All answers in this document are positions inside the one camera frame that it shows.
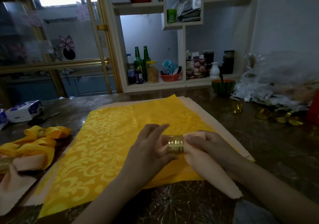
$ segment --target glossy table surface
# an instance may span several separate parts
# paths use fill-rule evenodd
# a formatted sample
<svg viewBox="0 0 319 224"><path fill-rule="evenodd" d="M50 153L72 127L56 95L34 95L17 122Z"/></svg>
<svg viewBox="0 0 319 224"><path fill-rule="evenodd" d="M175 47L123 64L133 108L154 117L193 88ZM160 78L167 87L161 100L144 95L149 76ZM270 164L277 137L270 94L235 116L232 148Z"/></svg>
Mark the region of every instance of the glossy table surface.
<svg viewBox="0 0 319 224"><path fill-rule="evenodd" d="M99 106L126 101L139 101L177 96L190 97L216 118L255 158L256 163L278 176L290 186L319 203L319 137L318 130L305 123L289 126L284 123L255 118L261 106L242 102L243 112L232 112L234 100L217 97L210 87L159 90L142 93L123 93L91 97L70 97L43 102L45 115L50 118L42 127L65 126L72 136L63 140L59 155L81 129L88 113ZM0 131L0 145L24 136L24 123L9 124ZM38 179L42 171L27 174ZM244 198L260 205L244 187ZM206 181L189 181L141 191L119 213L115 223L231 223L236 202ZM0 217L0 223L71 223L88 205L41 218L41 206L14 207Z"/></svg>

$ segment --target orange basket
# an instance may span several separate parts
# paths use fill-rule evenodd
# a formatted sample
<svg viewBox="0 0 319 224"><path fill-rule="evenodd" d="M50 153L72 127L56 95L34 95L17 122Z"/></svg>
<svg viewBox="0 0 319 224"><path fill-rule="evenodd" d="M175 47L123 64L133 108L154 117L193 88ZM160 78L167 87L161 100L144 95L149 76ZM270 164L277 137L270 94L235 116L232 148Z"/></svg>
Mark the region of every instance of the orange basket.
<svg viewBox="0 0 319 224"><path fill-rule="evenodd" d="M160 77L162 78L163 81L178 81L180 75L181 75L181 72L175 75L160 75Z"/></svg>

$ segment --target hand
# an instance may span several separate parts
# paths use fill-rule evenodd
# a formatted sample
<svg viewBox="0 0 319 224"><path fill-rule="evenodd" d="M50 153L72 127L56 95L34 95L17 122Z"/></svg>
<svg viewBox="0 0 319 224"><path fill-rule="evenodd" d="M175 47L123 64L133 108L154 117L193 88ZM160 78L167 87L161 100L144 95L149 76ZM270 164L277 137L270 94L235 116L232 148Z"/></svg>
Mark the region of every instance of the hand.
<svg viewBox="0 0 319 224"><path fill-rule="evenodd" d="M128 182L134 191L140 191L165 165L178 158L167 151L156 151L168 142L167 136L161 135L168 126L169 124L145 125L130 148L118 177Z"/></svg>
<svg viewBox="0 0 319 224"><path fill-rule="evenodd" d="M219 134L203 132L205 132L206 140L200 137L186 136L186 142L205 150L232 179L242 182L238 170L249 164L250 161L237 153Z"/></svg>

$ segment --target green beer bottle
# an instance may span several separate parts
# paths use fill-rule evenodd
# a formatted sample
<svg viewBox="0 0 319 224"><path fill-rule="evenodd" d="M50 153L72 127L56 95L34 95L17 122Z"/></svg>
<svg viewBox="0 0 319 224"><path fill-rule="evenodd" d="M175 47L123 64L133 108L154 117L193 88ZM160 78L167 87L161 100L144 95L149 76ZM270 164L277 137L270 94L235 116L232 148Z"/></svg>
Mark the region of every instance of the green beer bottle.
<svg viewBox="0 0 319 224"><path fill-rule="evenodd" d="M143 59L143 76L144 76L144 81L147 81L146 61L151 61L151 59L148 57L147 46L144 46L144 59Z"/></svg>
<svg viewBox="0 0 319 224"><path fill-rule="evenodd" d="M138 47L135 47L135 60L134 60L134 65L135 65L135 70L137 71L137 69L141 69L142 72L142 77L143 77L143 81L144 81L144 68L143 68L143 61L141 59L141 57L139 56L139 51L138 51Z"/></svg>

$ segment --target forearm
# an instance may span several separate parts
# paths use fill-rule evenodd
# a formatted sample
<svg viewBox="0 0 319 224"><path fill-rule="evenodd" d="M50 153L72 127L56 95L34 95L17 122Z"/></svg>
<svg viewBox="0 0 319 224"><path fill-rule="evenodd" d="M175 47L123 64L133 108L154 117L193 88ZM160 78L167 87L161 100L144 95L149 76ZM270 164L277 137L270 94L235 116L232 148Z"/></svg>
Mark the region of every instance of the forearm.
<svg viewBox="0 0 319 224"><path fill-rule="evenodd" d="M127 181L118 176L102 191L73 224L111 223L122 207L136 194Z"/></svg>
<svg viewBox="0 0 319 224"><path fill-rule="evenodd" d="M254 163L238 170L242 184L284 223L319 223L319 206Z"/></svg>

